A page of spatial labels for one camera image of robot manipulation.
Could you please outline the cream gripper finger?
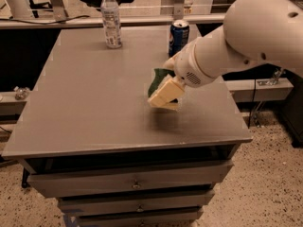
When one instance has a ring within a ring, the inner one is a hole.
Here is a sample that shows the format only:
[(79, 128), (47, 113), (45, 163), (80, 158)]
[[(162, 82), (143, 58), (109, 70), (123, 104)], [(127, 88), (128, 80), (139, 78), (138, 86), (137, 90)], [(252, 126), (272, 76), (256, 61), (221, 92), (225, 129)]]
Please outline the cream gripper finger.
[(174, 55), (173, 57), (171, 57), (167, 61), (165, 61), (163, 64), (163, 67), (165, 69), (173, 70), (175, 61), (176, 61), (176, 55)]
[(178, 103), (175, 99), (184, 93), (185, 84), (178, 77), (165, 76), (148, 102), (153, 108), (177, 108)]

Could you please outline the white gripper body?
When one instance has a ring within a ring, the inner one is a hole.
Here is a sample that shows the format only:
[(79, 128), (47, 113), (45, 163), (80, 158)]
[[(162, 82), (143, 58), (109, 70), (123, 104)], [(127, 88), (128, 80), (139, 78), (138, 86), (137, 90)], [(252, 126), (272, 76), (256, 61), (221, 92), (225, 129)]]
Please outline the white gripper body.
[(186, 86), (202, 87), (215, 80), (200, 67), (195, 56), (196, 42), (190, 42), (175, 55), (174, 73)]

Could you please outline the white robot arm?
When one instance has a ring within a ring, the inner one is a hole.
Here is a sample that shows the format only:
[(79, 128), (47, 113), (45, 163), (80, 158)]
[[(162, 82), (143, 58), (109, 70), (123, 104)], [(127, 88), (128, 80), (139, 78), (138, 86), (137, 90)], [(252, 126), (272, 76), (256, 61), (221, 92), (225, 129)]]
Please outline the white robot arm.
[(303, 76), (303, 13), (289, 0), (236, 0), (223, 24), (185, 45), (164, 63), (174, 72), (160, 80), (148, 102), (171, 108), (186, 87), (270, 63)]

